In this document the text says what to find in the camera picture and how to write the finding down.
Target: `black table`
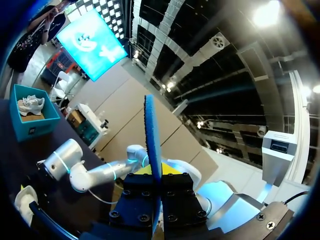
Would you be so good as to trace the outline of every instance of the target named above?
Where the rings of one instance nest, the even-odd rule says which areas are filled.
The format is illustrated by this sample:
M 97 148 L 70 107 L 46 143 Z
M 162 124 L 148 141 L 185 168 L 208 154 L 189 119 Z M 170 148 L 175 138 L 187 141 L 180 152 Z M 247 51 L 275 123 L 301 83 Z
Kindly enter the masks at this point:
M 76 140 L 82 148 L 84 166 L 92 169 L 103 162 L 87 147 L 60 114 L 60 121 L 50 134 L 24 142 L 17 142 L 11 122 L 9 101 L 0 99 L 0 164 L 3 176 L 13 197 L 20 191 L 26 175 L 36 171 L 35 163 L 46 159 L 68 139 Z M 92 189 L 96 195 L 111 202 L 114 183 Z M 49 196 L 49 204 L 43 210 L 69 232 L 88 231 L 91 222 L 108 220 L 110 205 L 97 200 L 90 193 L 78 193 L 71 187 L 69 176 L 57 182 L 57 190 Z

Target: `sneaker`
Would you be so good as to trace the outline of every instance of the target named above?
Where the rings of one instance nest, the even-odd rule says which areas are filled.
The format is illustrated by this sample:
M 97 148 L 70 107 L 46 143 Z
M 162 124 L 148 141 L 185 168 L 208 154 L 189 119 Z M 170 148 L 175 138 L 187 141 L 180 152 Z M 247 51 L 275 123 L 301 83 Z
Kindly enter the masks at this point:
M 19 112 L 22 116 L 27 116 L 28 113 L 40 116 L 41 110 L 44 108 L 45 99 L 37 98 L 35 95 L 23 97 L 17 102 Z

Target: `yellow object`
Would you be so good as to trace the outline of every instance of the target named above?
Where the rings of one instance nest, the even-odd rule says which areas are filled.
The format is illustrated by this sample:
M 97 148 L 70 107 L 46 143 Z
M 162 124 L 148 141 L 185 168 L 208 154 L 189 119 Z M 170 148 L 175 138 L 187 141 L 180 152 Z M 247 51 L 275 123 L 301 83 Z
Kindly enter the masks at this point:
M 181 174 L 178 170 L 174 169 L 173 167 L 169 166 L 168 164 L 162 162 L 162 175 L 167 174 Z M 134 174 L 152 174 L 151 165 L 145 166 L 144 168 L 140 169 L 139 171 L 135 172 Z

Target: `blue screen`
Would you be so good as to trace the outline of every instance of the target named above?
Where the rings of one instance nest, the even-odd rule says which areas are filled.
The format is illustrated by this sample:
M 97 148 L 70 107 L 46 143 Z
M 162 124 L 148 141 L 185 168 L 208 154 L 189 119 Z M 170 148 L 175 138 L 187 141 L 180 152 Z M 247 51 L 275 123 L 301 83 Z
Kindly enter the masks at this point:
M 56 37 L 94 82 L 127 55 L 95 9 L 70 23 Z

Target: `shoe box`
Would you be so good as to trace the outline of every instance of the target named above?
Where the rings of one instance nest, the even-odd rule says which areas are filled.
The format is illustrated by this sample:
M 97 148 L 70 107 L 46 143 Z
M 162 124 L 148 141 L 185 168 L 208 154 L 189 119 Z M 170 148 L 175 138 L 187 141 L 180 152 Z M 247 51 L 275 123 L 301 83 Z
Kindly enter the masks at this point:
M 78 128 L 80 124 L 85 121 L 86 118 L 82 115 L 82 113 L 78 110 L 73 110 L 69 116 L 67 121 L 74 127 Z
M 44 98 L 44 106 L 40 116 L 28 114 L 21 116 L 17 101 L 35 95 Z M 40 89 L 15 84 L 9 100 L 10 116 L 18 142 L 51 133 L 60 120 L 56 108 L 49 99 L 48 94 Z

